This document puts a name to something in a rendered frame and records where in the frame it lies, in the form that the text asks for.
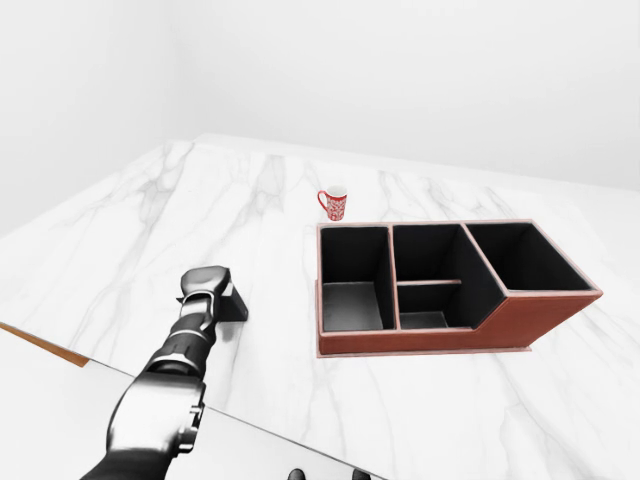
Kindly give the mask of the silver robot left hand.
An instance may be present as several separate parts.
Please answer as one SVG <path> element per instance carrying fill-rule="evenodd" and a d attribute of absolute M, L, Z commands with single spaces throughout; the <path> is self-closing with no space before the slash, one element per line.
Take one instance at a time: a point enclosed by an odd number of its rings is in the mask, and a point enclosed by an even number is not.
<path fill-rule="evenodd" d="M 229 268 L 205 266 L 193 268 L 185 272 L 180 280 L 182 296 L 177 301 L 184 303 L 189 296 L 196 294 L 210 294 L 221 296 L 231 284 Z"/>

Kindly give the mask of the red-brown desk caddy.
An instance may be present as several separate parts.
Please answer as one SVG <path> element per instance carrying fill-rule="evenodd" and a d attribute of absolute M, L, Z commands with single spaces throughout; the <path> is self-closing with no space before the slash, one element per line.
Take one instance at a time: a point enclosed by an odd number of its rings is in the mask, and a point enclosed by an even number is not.
<path fill-rule="evenodd" d="M 525 351 L 601 296 L 530 220 L 321 224 L 322 356 Z"/>

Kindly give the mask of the red and white patterned mug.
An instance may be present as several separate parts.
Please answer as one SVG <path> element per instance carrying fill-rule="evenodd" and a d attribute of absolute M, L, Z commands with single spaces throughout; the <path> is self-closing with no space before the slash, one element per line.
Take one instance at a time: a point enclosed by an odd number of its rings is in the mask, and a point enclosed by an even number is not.
<path fill-rule="evenodd" d="M 317 200 L 331 221 L 343 219 L 347 201 L 347 189 L 344 186 L 333 185 L 319 191 Z"/>

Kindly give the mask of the brown wooden strip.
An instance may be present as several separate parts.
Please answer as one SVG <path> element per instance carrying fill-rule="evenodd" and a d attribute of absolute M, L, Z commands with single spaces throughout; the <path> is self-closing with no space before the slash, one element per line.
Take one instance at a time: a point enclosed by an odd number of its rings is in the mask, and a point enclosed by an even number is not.
<path fill-rule="evenodd" d="M 8 324 L 5 324 L 3 322 L 0 322 L 0 328 L 2 330 L 5 330 L 33 345 L 38 346 L 39 348 L 48 351 L 49 353 L 52 353 L 78 367 L 83 368 L 88 362 L 89 359 L 85 356 L 82 356 L 80 354 L 77 354 L 73 351 L 70 351 L 68 349 L 65 349 L 63 347 L 60 347 L 58 345 L 55 345 L 51 342 L 48 342 L 42 338 L 39 338 L 37 336 L 31 335 L 25 331 L 19 330 L 13 326 L 10 326 Z"/>

